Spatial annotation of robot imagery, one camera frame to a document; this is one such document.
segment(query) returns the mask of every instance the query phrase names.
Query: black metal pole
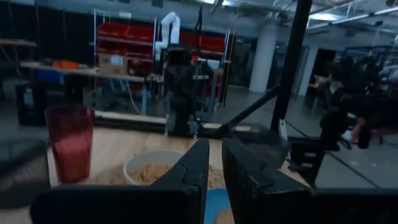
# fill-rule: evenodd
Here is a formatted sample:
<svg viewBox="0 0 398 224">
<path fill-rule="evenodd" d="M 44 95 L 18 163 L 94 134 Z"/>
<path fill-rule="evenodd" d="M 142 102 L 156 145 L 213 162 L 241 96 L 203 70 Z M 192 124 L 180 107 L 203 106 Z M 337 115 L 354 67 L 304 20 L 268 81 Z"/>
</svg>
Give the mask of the black metal pole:
<svg viewBox="0 0 398 224">
<path fill-rule="evenodd" d="M 285 65 L 280 78 L 280 91 L 276 99 L 274 114 L 272 115 L 271 130 L 275 132 L 278 132 L 279 120 L 285 119 L 286 116 L 311 5 L 312 0 L 297 1 L 292 31 L 287 44 Z"/>
<path fill-rule="evenodd" d="M 239 122 L 241 122 L 244 118 L 247 118 L 251 113 L 253 113 L 255 110 L 260 108 L 265 103 L 267 103 L 273 97 L 275 97 L 278 94 L 278 92 L 280 91 L 279 89 L 280 89 L 280 85 L 277 85 L 273 89 L 266 92 L 266 94 L 263 97 L 261 97 L 256 102 L 254 102 L 252 105 L 250 105 L 248 108 L 246 108 L 245 110 L 240 112 L 233 119 L 231 119 L 227 123 L 221 125 L 216 130 L 216 135 L 217 136 L 227 135 L 229 133 L 229 130 L 231 130 L 231 128 L 233 128 L 235 125 L 237 125 Z"/>
</svg>

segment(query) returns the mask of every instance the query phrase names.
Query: red plastic cup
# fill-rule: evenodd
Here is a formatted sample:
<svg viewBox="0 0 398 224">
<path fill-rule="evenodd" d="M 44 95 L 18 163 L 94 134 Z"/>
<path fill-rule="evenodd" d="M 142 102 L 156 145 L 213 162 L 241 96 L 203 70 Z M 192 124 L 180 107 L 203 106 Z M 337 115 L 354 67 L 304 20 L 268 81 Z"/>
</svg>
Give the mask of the red plastic cup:
<svg viewBox="0 0 398 224">
<path fill-rule="evenodd" d="M 77 183 L 90 175 L 94 111 L 61 106 L 45 112 L 58 181 Z"/>
</svg>

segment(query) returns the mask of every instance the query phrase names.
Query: column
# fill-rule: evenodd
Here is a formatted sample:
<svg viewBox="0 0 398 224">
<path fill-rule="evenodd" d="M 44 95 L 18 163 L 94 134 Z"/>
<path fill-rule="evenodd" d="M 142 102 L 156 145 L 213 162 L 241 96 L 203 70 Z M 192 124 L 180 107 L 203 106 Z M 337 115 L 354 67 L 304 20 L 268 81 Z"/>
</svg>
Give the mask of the column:
<svg viewBox="0 0 398 224">
<path fill-rule="evenodd" d="M 260 31 L 251 72 L 250 91 L 264 93 L 267 90 L 277 36 L 278 27 L 272 24 Z"/>
<path fill-rule="evenodd" d="M 317 59 L 317 53 L 318 53 L 318 46 L 310 46 L 310 50 L 308 51 L 307 61 L 305 62 L 304 65 L 305 67 L 300 84 L 300 89 L 298 91 L 299 96 L 305 96 L 305 94 L 307 93 L 308 84 L 310 83 L 315 59 Z"/>
</svg>

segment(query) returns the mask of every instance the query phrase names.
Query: concrete floor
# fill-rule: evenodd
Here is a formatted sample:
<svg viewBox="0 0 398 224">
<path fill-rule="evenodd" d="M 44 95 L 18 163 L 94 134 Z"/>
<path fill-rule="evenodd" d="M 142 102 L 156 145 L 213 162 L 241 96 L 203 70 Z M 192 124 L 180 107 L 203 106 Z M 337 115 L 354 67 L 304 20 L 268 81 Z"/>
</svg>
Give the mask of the concrete floor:
<svg viewBox="0 0 398 224">
<path fill-rule="evenodd" d="M 0 140 L 16 136 L 47 138 L 45 129 L 18 127 L 13 84 L 5 83 L 7 98 L 0 101 Z M 261 94 L 250 93 L 245 89 L 230 88 L 226 108 L 216 112 L 215 121 L 224 123 L 261 96 Z M 304 106 L 303 102 L 304 98 L 290 99 L 286 121 L 308 136 L 318 136 L 321 131 L 319 120 L 322 113 L 321 111 L 312 113 L 311 109 Z M 274 105 L 275 99 L 270 100 L 246 118 L 244 122 L 261 123 L 269 126 Z M 287 132 L 289 136 L 302 136 L 289 125 Z M 379 145 L 374 141 L 367 150 L 358 149 L 354 146 L 349 151 L 342 147 L 340 152 L 326 155 L 316 185 L 321 188 L 398 187 L 398 179 L 390 178 L 398 171 L 398 147 L 395 142 L 398 142 L 398 137 L 390 136 L 386 138 L 385 144 Z"/>
</svg>

